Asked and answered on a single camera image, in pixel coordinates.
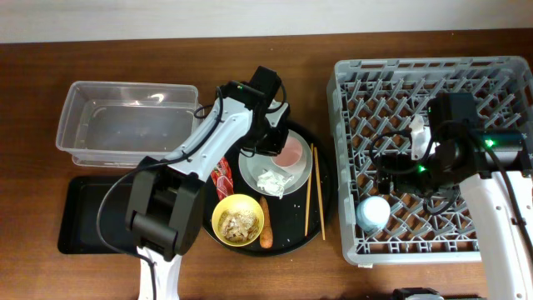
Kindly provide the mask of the grey round plate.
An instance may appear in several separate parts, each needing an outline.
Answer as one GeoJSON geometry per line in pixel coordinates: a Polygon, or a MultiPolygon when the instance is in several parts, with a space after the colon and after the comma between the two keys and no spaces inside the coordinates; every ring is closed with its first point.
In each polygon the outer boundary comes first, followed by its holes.
{"type": "Polygon", "coordinates": [[[260,175],[269,170],[291,179],[284,187],[284,196],[295,192],[307,182],[313,166],[311,149],[302,135],[290,129],[287,140],[291,138],[297,140],[302,146],[300,161],[291,167],[293,172],[290,168],[278,167],[273,162],[274,157],[257,154],[253,157],[246,157],[245,155],[238,154],[239,171],[248,186],[259,193],[265,194],[265,191],[257,185],[257,181],[260,175]]]}

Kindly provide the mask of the pink plastic cup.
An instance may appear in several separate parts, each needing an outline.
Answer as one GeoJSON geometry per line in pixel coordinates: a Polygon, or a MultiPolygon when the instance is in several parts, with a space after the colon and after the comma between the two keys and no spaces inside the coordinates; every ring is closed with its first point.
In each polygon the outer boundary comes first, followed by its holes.
{"type": "Polygon", "coordinates": [[[303,159],[303,146],[295,137],[288,137],[281,153],[272,159],[280,169],[288,173],[301,173],[305,167],[303,159]]]}

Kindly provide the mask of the white tissue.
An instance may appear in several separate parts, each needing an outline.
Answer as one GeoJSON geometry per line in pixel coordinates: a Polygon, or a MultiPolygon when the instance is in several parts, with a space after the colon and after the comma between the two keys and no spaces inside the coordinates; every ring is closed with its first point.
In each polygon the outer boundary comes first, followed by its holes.
{"type": "Polygon", "coordinates": [[[286,190],[286,185],[293,178],[293,175],[284,175],[268,170],[258,177],[257,186],[266,194],[281,199],[286,190]]]}

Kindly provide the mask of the light blue plastic cup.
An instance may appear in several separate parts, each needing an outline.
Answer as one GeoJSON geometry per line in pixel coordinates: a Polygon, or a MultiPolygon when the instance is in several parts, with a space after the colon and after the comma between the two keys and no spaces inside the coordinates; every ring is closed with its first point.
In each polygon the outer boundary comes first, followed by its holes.
{"type": "Polygon", "coordinates": [[[383,197],[372,196],[361,201],[356,208],[356,224],[364,232],[382,230],[387,225],[391,207],[383,197]]]}

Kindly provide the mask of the wooden chopstick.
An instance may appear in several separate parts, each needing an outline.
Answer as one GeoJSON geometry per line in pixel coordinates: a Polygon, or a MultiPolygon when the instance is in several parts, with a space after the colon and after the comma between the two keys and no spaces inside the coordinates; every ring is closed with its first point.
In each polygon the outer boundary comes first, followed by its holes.
{"type": "Polygon", "coordinates": [[[326,230],[325,230],[325,220],[324,220],[324,206],[322,200],[322,190],[321,190],[321,178],[320,178],[320,163],[318,157],[317,147],[313,148],[313,156],[315,163],[315,173],[316,173],[316,192],[317,192],[317,201],[320,213],[320,224],[321,224],[321,237],[322,240],[326,240],[326,230]]]}
{"type": "Polygon", "coordinates": [[[314,144],[311,143],[310,145],[311,150],[311,171],[307,178],[307,185],[306,185],[306,207],[305,207],[305,231],[304,236],[307,237],[308,235],[308,228],[309,228],[309,216],[310,216],[310,205],[311,205],[311,182],[312,182],[312,164],[313,164],[313,152],[314,152],[314,144]]]}

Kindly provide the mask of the red snack wrapper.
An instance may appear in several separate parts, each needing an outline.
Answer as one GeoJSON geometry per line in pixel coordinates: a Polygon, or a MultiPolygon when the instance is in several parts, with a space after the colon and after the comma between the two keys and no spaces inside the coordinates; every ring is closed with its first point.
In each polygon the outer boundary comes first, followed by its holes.
{"type": "Polygon", "coordinates": [[[211,178],[217,190],[219,200],[223,200],[234,194],[234,182],[229,162],[222,157],[211,172],[211,178]]]}

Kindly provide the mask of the yellow bowl with food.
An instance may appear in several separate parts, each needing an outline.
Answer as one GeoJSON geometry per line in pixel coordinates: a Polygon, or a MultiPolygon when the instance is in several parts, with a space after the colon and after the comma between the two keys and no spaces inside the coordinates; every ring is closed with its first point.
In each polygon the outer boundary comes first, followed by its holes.
{"type": "Polygon", "coordinates": [[[230,247],[244,247],[259,238],[264,226],[260,203],[247,195],[234,194],[222,199],[212,213],[216,237],[230,247]]]}

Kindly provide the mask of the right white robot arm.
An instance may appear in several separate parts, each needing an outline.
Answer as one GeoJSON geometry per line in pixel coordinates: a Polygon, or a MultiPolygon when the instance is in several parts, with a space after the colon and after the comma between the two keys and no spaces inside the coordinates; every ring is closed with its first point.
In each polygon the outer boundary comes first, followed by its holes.
{"type": "Polygon", "coordinates": [[[483,126],[470,93],[445,93],[399,131],[409,154],[376,154],[381,193],[462,198],[476,230],[491,299],[532,297],[532,162],[524,134],[483,126]]]}

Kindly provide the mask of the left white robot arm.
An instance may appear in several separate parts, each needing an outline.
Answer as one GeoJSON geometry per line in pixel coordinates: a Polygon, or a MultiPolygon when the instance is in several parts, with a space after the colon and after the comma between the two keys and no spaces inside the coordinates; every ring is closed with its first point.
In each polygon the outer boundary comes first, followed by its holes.
{"type": "Polygon", "coordinates": [[[182,256],[202,228],[202,189],[233,147],[264,156],[281,153],[288,136],[287,102],[278,74],[260,66],[247,82],[217,88],[205,121],[163,159],[145,157],[132,171],[125,227],[141,259],[141,299],[176,299],[182,256]]]}

